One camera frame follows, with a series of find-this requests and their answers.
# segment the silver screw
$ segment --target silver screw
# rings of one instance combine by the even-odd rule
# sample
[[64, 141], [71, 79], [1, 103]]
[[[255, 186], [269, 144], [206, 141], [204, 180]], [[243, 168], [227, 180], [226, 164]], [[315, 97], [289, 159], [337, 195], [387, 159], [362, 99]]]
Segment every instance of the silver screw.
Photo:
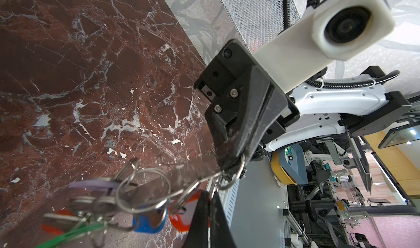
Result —
[[222, 107], [220, 107], [220, 105], [216, 105], [214, 106], [214, 111], [217, 113], [221, 113], [222, 112]]
[[236, 97], [238, 97], [238, 91], [237, 91], [235, 88], [233, 88], [233, 89], [231, 90], [231, 97], [232, 97], [232, 98], [236, 98]]

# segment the green object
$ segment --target green object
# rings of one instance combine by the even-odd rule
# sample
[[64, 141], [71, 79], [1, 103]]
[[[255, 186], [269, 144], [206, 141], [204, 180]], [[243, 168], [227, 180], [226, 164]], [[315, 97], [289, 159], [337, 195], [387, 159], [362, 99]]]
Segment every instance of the green object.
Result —
[[57, 245], [60, 245], [61, 243], [68, 242], [70, 240], [76, 239], [78, 237], [81, 237], [85, 235], [87, 232], [99, 230], [103, 228], [104, 225], [101, 223], [98, 224], [92, 224], [86, 227], [80, 227], [75, 230], [71, 230], [69, 232], [66, 232], [60, 236], [55, 237], [54, 239], [51, 239], [49, 241], [46, 241], [43, 244], [40, 244], [36, 246], [35, 248], [54, 248], [57, 247]]

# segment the screw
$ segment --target screw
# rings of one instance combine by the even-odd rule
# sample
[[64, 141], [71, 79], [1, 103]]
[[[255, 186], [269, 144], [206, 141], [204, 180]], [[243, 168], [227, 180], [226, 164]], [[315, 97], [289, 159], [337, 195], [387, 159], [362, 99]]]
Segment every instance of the screw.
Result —
[[221, 113], [222, 112], [222, 107], [220, 107], [220, 105], [216, 105], [216, 106], [214, 106], [214, 111], [216, 113]]
[[232, 97], [232, 98], [236, 98], [236, 97], [238, 97], [238, 91], [237, 91], [235, 88], [233, 88], [233, 89], [231, 90], [231, 97]]
[[230, 50], [230, 49], [225, 49], [224, 51], [223, 51], [223, 56], [225, 57], [225, 58], [230, 58], [230, 57], [232, 57], [232, 51]]

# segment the white camera housing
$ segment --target white camera housing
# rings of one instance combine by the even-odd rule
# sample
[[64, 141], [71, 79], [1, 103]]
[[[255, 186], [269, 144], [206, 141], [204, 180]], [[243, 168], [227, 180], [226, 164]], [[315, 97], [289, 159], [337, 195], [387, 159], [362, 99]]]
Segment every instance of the white camera housing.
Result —
[[[328, 22], [341, 10], [355, 6], [370, 11], [365, 30], [350, 42], [333, 42], [326, 35]], [[394, 26], [385, 0], [325, 0], [316, 9], [309, 7], [298, 23], [253, 56], [286, 93], [334, 60], [349, 60], [391, 33]]]

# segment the gray marble floor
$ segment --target gray marble floor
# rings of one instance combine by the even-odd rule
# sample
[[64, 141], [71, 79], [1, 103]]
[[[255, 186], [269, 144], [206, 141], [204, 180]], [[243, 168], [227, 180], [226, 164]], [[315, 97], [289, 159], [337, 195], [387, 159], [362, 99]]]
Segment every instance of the gray marble floor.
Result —
[[[244, 41], [254, 52], [276, 36], [274, 32], [277, 28], [279, 31], [282, 29], [282, 22], [278, 21], [281, 0], [223, 0], [228, 12], [221, 0], [165, 1], [207, 64], [231, 38]], [[261, 11], [264, 1], [268, 3], [266, 11]], [[327, 79], [357, 76], [368, 66], [378, 65], [386, 73], [396, 69], [401, 71], [399, 77], [385, 84], [388, 91], [408, 94], [420, 90], [420, 0], [388, 0], [388, 3], [396, 21], [394, 32], [349, 61], [331, 63]], [[292, 18], [294, 22], [303, 14], [305, 7], [306, 0], [291, 0], [291, 9], [296, 9], [297, 14]], [[252, 15], [238, 16], [238, 11], [245, 8]], [[257, 30], [262, 22], [265, 26]]]

